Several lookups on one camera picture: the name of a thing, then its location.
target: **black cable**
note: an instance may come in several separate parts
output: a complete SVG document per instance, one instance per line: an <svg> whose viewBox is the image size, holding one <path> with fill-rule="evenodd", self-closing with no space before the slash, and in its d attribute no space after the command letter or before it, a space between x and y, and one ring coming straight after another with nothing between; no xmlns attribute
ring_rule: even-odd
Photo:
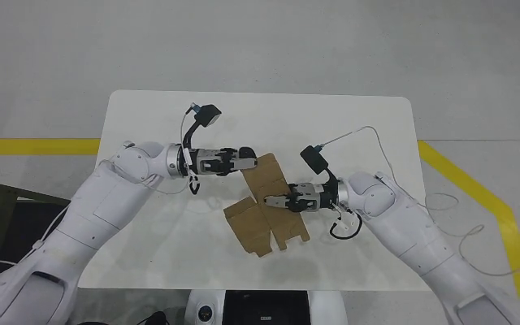
<svg viewBox="0 0 520 325"><path fill-rule="evenodd" d="M198 121L192 124L189 130L184 134L184 139L182 140L182 144L185 148L192 149L192 135L195 133L198 127L201 124Z"/></svg>
<svg viewBox="0 0 520 325"><path fill-rule="evenodd" d="M331 227L331 229L328 231L328 233L329 233L332 237L334 237L334 238L336 238L336 239L338 239L338 240L340 240L340 241L346 241L346 240L349 240L349 239L354 238L355 236L357 236L358 233L361 231L361 226L363 225L363 220L361 219L361 215L359 215L358 213L355 213L355 214L356 214L356 216L357 216L357 219L359 220L359 225L357 226L356 231L355 231L352 235L345 236L345 237L335 235L335 234L334 234L334 229L335 229L336 226L338 225L337 223L333 223L333 224L332 224L332 227Z"/></svg>
<svg viewBox="0 0 520 325"><path fill-rule="evenodd" d="M146 322L148 319L151 319L152 316L148 316L147 318L141 320L141 321L140 321L139 323L137 323L136 325L139 325L139 324L141 324L141 323L143 323L143 322Z"/></svg>

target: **white label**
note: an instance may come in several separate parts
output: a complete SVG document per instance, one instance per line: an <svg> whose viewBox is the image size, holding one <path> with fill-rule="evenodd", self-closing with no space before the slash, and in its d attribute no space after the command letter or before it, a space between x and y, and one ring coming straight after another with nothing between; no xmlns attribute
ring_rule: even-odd
<svg viewBox="0 0 520 325"><path fill-rule="evenodd" d="M321 184L313 184L313 186L314 186L314 191L315 191L316 193L321 193L321 192L323 192L323 185L321 185Z"/></svg>
<svg viewBox="0 0 520 325"><path fill-rule="evenodd" d="M188 148L184 148L184 160L186 161L188 166L192 166L193 165L192 156L189 155L189 149Z"/></svg>

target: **flattened cardboard box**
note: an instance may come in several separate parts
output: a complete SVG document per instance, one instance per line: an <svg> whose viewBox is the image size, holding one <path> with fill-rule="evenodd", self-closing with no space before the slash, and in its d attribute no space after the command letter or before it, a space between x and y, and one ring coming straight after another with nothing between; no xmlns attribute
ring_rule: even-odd
<svg viewBox="0 0 520 325"><path fill-rule="evenodd" d="M289 193L274 154L259 157L258 165L254 169L242 171L242 174L256 202L247 197L224 209L224 214L246 252L256 253L259 257L270 253L271 231L281 250L287 249L285 241L293 237L300 236L303 241L310 240L300 214L266 206L263 201L268 195Z"/></svg>

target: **black panel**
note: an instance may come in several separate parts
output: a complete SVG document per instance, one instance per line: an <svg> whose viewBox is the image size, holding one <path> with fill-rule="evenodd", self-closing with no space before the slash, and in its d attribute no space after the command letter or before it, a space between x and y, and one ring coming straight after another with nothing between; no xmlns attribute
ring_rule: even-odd
<svg viewBox="0 0 520 325"><path fill-rule="evenodd" d="M307 291L226 291L223 325L310 325Z"/></svg>
<svg viewBox="0 0 520 325"><path fill-rule="evenodd" d="M310 169L316 173L316 175L326 170L328 167L327 160L325 160L325 158L310 145L300 152L300 156L305 160L307 165L309 165Z"/></svg>

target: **sticker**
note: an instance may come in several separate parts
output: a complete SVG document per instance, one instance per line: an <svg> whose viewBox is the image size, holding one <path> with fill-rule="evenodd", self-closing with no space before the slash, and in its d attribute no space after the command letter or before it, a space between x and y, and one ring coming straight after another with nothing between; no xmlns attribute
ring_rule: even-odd
<svg viewBox="0 0 520 325"><path fill-rule="evenodd" d="M313 186L314 186L314 191L315 191L316 193L321 193L321 192L323 192L323 185L321 185L321 184L313 184Z"/></svg>

